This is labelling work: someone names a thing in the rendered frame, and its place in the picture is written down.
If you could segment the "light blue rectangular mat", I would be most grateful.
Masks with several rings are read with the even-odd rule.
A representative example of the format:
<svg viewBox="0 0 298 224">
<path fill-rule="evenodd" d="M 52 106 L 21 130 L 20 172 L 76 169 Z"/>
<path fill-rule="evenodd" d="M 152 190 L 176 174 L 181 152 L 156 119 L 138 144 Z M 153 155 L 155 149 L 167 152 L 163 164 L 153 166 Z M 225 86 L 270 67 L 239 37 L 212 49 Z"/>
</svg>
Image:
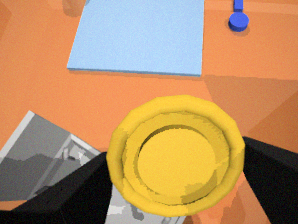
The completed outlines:
<svg viewBox="0 0 298 224">
<path fill-rule="evenodd" d="M 67 69 L 201 77 L 204 0 L 87 0 Z"/>
</svg>

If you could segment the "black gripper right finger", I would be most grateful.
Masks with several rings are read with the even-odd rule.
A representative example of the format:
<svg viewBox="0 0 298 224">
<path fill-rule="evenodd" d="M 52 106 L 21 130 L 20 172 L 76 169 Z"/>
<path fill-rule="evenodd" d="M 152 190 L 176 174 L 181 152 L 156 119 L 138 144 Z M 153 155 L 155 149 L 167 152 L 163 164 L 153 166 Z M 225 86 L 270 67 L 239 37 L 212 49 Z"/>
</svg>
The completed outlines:
<svg viewBox="0 0 298 224">
<path fill-rule="evenodd" d="M 242 136 L 243 173 L 271 224 L 298 224 L 298 154 Z"/>
</svg>

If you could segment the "yellow plate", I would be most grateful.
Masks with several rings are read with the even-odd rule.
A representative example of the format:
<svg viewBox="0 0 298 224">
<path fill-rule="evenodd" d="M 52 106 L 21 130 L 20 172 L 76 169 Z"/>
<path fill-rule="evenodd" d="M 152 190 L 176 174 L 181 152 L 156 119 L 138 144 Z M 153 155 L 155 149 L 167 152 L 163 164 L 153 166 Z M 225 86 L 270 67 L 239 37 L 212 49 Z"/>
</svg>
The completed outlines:
<svg viewBox="0 0 298 224">
<path fill-rule="evenodd" d="M 124 200 L 143 212 L 192 216 L 233 190 L 245 142 L 232 117 L 191 95 L 156 97 L 112 132 L 106 161 Z"/>
</svg>

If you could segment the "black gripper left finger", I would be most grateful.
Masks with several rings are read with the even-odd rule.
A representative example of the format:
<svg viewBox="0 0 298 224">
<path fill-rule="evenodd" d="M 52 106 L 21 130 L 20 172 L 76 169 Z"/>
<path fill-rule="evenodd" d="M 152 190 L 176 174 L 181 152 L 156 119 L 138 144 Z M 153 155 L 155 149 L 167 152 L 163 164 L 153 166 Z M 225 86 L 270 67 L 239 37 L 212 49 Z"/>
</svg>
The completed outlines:
<svg viewBox="0 0 298 224">
<path fill-rule="evenodd" d="M 0 224 L 105 224 L 113 191 L 106 154 L 16 208 L 0 209 Z"/>
</svg>

